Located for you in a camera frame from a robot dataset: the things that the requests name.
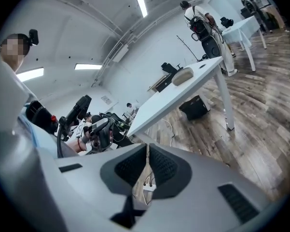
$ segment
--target wooden floor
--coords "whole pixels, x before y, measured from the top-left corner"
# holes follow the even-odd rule
[[[239,73],[225,79],[232,98],[234,130],[226,129],[223,103],[213,79],[201,89],[211,105],[207,115],[190,122],[177,108],[165,120],[176,135],[174,147],[230,164],[276,200],[290,192],[290,33],[276,30],[265,35],[265,41],[266,50],[258,35],[251,39],[256,72],[240,45],[231,45]],[[158,124],[147,133],[161,144],[170,144]],[[150,172],[147,168],[140,182]],[[141,201],[142,183],[135,188]]]

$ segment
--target ceiling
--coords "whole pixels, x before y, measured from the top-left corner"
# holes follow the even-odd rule
[[[98,71],[75,71],[76,63],[102,64],[130,30],[140,35],[152,22],[179,8],[180,1],[145,0],[148,16],[142,18],[137,0],[23,0],[2,37],[38,30],[40,43],[31,48],[19,72],[44,67],[43,77],[25,84],[39,99],[46,99],[89,87]]]

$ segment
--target ceiling light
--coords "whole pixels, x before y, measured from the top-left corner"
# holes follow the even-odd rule
[[[76,64],[76,70],[99,70],[102,68],[102,65],[97,64]]]
[[[19,78],[20,81],[24,82],[24,81],[30,80],[32,78],[36,78],[36,77],[43,76],[43,75],[44,75],[44,68],[41,67],[41,68],[38,68],[35,70],[31,70],[31,71],[17,74],[17,77]]]
[[[146,17],[148,15],[147,13],[147,9],[146,9],[146,5],[145,5],[145,1],[144,0],[137,0],[139,6],[140,6],[140,10],[143,14],[143,17]]]

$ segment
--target black bag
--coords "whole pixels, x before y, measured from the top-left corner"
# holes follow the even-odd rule
[[[208,112],[205,104],[203,103],[199,95],[182,104],[179,107],[179,110],[186,114],[188,120],[201,118]]]

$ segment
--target desk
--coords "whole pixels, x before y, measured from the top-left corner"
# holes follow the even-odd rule
[[[226,116],[228,118],[228,128],[232,130],[234,128],[233,109],[231,97],[219,67],[222,61],[222,57],[217,57],[188,65],[187,67],[193,70],[194,76],[179,86],[175,86],[171,83],[161,93],[157,92],[148,99],[138,110],[127,137],[135,135],[145,143],[156,143],[156,141],[150,138],[145,131],[150,126],[160,121],[173,109],[181,105],[212,77],[214,77],[218,85],[223,100]],[[199,92],[199,96],[209,110],[210,107],[204,95]]]
[[[250,38],[255,32],[259,32],[260,37],[262,39],[262,44],[265,49],[267,49],[264,37],[260,30],[260,25],[258,24],[255,16],[251,16],[247,19],[239,21],[229,27],[228,29],[224,30],[222,35],[228,44],[233,42],[239,42],[242,49],[246,50],[247,55],[249,57],[251,68],[255,71],[254,60],[250,51],[250,47],[252,43],[250,42]]]

